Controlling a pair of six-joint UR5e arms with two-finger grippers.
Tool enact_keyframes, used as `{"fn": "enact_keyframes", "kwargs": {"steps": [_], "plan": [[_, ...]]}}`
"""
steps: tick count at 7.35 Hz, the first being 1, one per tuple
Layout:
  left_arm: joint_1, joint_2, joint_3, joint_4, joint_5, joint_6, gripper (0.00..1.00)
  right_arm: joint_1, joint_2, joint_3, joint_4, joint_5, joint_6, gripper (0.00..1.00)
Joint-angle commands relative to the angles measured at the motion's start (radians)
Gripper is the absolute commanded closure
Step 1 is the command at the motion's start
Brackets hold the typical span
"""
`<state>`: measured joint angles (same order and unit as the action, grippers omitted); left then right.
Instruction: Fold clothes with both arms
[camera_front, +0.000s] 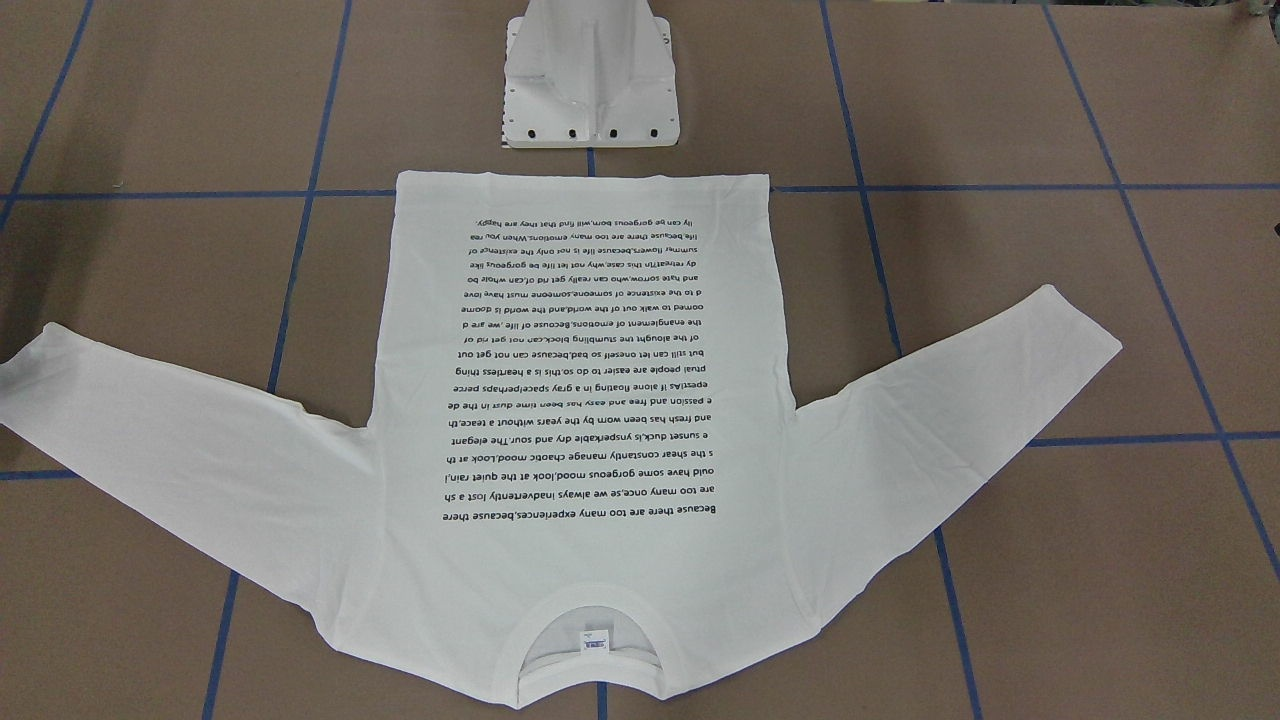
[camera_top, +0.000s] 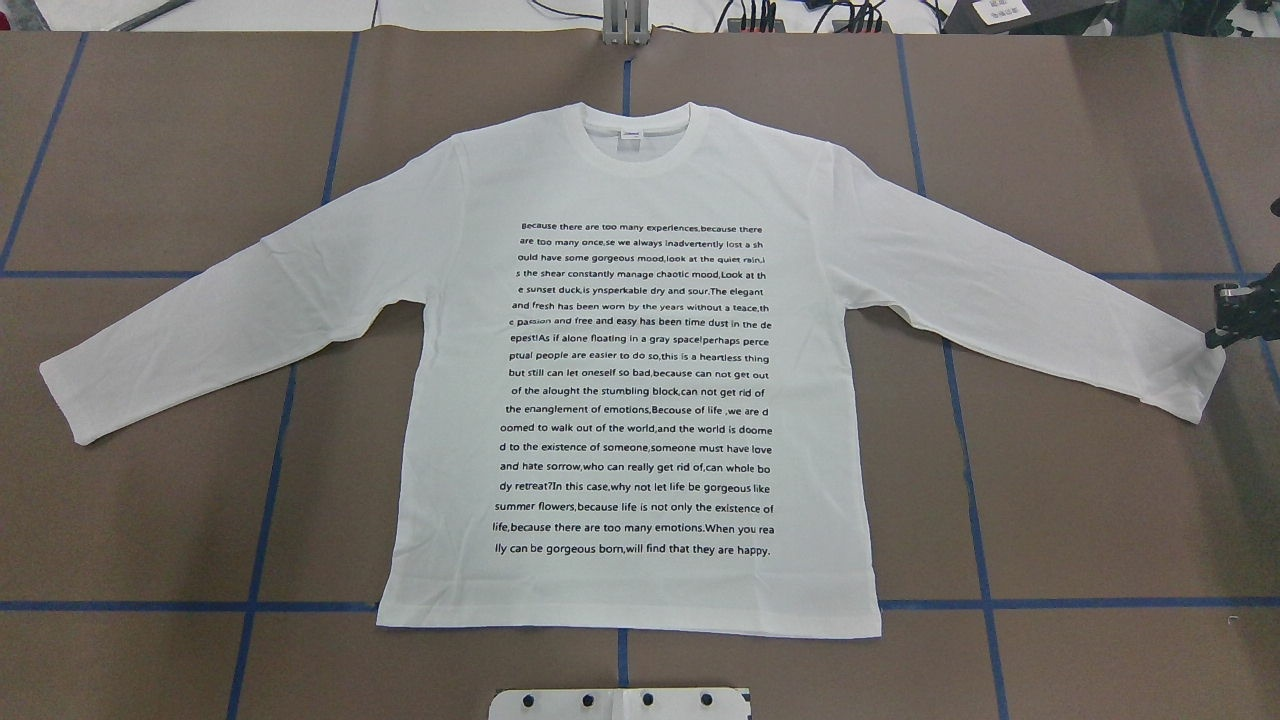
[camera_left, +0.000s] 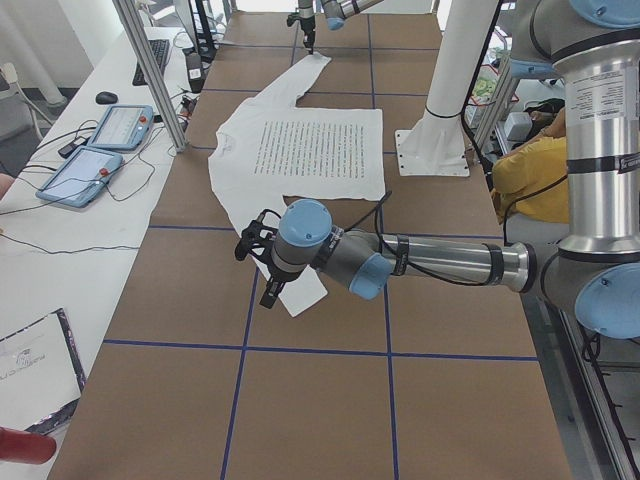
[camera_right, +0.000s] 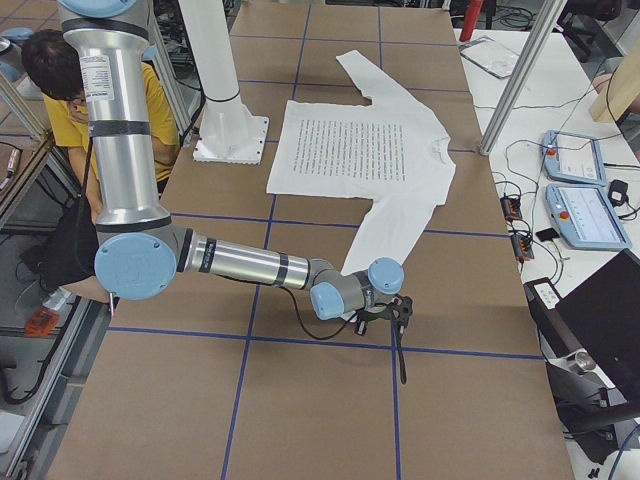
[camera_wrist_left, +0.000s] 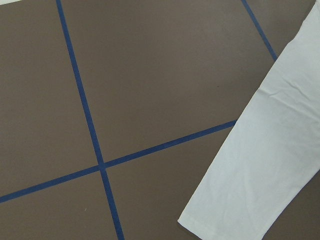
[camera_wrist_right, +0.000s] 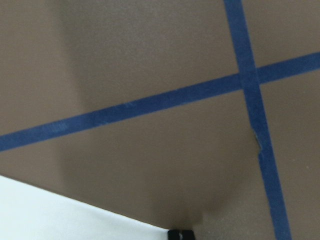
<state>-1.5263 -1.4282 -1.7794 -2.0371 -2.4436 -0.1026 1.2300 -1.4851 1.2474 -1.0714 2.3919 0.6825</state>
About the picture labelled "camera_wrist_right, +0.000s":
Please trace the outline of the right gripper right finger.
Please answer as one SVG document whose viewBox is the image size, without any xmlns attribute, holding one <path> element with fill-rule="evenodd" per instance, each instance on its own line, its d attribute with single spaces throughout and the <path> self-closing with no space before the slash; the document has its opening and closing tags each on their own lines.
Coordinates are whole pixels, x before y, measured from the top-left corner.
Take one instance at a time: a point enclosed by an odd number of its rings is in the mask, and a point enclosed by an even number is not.
<svg viewBox="0 0 320 240">
<path fill-rule="evenodd" d="M 192 230 L 182 230 L 182 239 L 183 240 L 195 240 L 195 234 Z"/>
</svg>

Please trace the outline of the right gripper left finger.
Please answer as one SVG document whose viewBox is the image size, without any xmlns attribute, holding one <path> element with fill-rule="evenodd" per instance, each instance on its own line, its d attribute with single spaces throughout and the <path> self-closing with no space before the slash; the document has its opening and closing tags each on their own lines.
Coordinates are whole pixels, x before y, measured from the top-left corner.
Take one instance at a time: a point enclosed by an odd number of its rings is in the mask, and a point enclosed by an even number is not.
<svg viewBox="0 0 320 240">
<path fill-rule="evenodd" d="M 182 240 L 182 234 L 178 229 L 170 229 L 167 232 L 168 240 Z"/>
</svg>

